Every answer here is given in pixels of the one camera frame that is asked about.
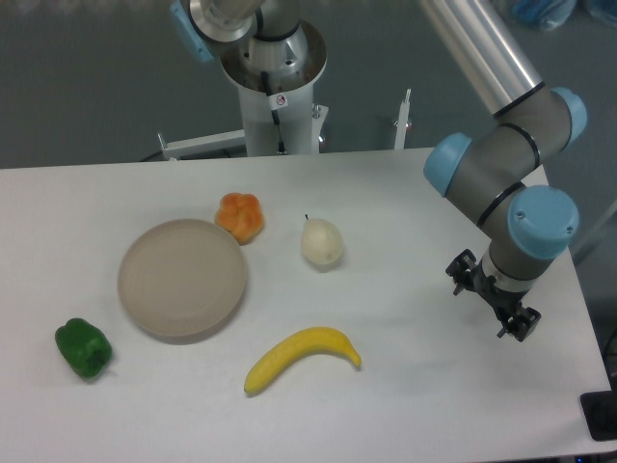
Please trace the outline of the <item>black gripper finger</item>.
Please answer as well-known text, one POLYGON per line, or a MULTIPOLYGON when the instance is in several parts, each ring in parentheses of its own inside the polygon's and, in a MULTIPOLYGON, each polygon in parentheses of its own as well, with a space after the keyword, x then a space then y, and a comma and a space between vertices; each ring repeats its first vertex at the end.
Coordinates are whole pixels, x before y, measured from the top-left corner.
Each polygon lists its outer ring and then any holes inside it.
POLYGON ((445 273, 454 284, 454 295, 458 295, 464 290, 476 292, 475 269, 476 257, 469 249, 464 250, 446 267, 445 273))
POLYGON ((497 336, 501 339, 508 334, 517 341, 524 341, 535 329, 541 314, 535 309, 524 307, 522 303, 496 308, 496 317, 501 323, 497 336))

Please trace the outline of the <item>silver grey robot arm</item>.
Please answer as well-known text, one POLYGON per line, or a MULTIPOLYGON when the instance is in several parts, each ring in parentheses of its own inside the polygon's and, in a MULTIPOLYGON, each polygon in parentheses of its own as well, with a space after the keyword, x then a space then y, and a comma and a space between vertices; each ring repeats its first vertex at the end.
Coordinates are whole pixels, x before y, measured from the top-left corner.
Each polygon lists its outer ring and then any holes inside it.
MULTIPOLYGON (((481 139, 443 139, 423 168, 491 240, 481 259, 464 251, 446 272, 457 291, 475 292, 493 308, 503 334, 525 340, 541 316, 523 297, 567 249, 579 214, 565 192, 523 181, 581 134, 586 108, 570 90, 545 85, 489 2, 421 7, 496 119, 481 139)), ((327 51, 297 2, 175 1, 170 14, 195 58, 219 60, 236 86, 248 154, 317 151, 312 87, 327 51)))

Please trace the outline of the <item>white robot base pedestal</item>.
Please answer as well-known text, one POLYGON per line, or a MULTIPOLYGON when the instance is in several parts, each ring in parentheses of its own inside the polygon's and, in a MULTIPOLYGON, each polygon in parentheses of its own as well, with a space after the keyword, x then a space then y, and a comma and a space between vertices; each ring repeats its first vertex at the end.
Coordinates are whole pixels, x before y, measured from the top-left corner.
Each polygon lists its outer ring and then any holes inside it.
POLYGON ((319 31, 302 20, 281 41, 251 38, 222 57, 235 85, 249 156, 319 152, 320 124, 313 87, 327 65, 319 31))

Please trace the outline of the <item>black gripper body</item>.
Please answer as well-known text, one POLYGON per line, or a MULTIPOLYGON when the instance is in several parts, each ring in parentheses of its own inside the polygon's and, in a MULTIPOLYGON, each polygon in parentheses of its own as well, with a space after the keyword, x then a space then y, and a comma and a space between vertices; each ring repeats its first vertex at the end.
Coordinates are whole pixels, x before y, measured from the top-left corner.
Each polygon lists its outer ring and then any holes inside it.
POLYGON ((482 259, 470 271, 472 290, 476 292, 494 310, 497 318, 514 318, 523 308, 523 292, 511 292, 498 287, 497 278, 491 273, 492 267, 486 268, 482 259))

